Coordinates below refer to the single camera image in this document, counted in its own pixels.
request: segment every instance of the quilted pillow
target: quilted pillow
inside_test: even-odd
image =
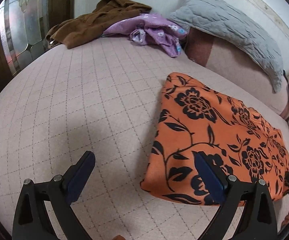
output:
[[[281,90],[283,59],[278,44],[242,11],[223,0],[186,0],[170,19],[186,31],[191,26],[231,42],[264,70],[276,93]]]
[[[267,182],[272,200],[289,190],[284,175],[289,154],[281,131],[255,109],[218,93],[196,79],[171,73],[162,89],[162,106],[143,190],[175,202],[215,203],[194,165],[203,151],[214,165],[241,181]]]

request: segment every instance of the pillow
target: pillow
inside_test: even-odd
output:
[[[222,0],[186,0],[170,14],[186,31],[190,26],[223,38],[246,52],[270,77],[275,92],[281,90],[283,60],[272,37],[242,11]]]
[[[288,83],[278,93],[266,73],[242,50],[224,39],[190,28],[185,53],[189,59],[226,78],[263,102],[282,118],[289,110]]]
[[[216,204],[195,169],[194,156],[200,151],[227,175],[253,183],[264,179],[272,200],[289,191],[284,184],[289,154],[281,131],[242,101],[188,75],[171,73],[162,89],[160,119],[142,189],[165,200]]]

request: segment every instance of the crumpled cloth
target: crumpled cloth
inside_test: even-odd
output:
[[[72,49],[100,37],[112,24],[150,10],[150,6],[130,0],[101,0],[92,13],[52,27],[46,35],[48,48],[63,43]]]
[[[179,39],[185,38],[187,32],[176,23],[167,20],[160,14],[141,14],[113,24],[103,35],[129,35],[130,40],[140,44],[158,44],[170,57],[181,53]]]

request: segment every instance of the blue gripper pad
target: blue gripper pad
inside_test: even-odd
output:
[[[195,153],[195,167],[204,182],[206,189],[209,191],[213,201],[218,202],[220,205],[225,201],[225,187],[220,179],[213,172],[209,164],[205,161],[200,153]]]
[[[70,205],[72,202],[76,202],[89,179],[91,172],[95,166],[95,155],[93,152],[86,151],[84,156],[76,164],[78,169],[74,176],[68,183],[68,193],[66,196],[66,202]]]

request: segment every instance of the metal screw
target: metal screw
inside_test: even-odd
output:
[[[29,185],[30,182],[31,182],[31,179],[25,179],[24,182],[23,182],[23,184],[24,184],[24,185]]]
[[[53,177],[53,181],[60,181],[62,180],[62,175],[56,175]]]
[[[260,179],[260,180],[259,180],[259,183],[260,183],[262,186],[266,185],[266,182],[265,182],[263,179]]]
[[[236,181],[236,180],[237,180],[237,177],[234,176],[234,175],[229,175],[229,176],[228,176],[228,179],[229,179],[230,181]]]

